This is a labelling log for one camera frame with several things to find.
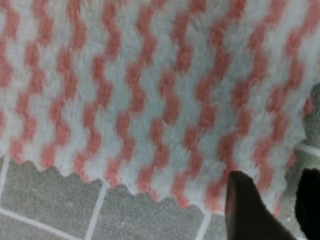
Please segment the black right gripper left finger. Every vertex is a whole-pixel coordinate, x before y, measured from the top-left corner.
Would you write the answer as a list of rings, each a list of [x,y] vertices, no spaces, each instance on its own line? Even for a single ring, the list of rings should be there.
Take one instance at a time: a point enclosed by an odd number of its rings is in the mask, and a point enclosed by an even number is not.
[[[228,240],[294,240],[268,211],[251,177],[242,171],[228,175],[225,198]]]

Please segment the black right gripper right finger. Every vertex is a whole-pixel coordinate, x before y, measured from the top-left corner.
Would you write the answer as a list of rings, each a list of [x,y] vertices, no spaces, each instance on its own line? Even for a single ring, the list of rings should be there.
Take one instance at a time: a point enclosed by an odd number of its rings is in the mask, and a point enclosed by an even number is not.
[[[320,238],[320,171],[304,169],[296,191],[295,217],[309,240]]]

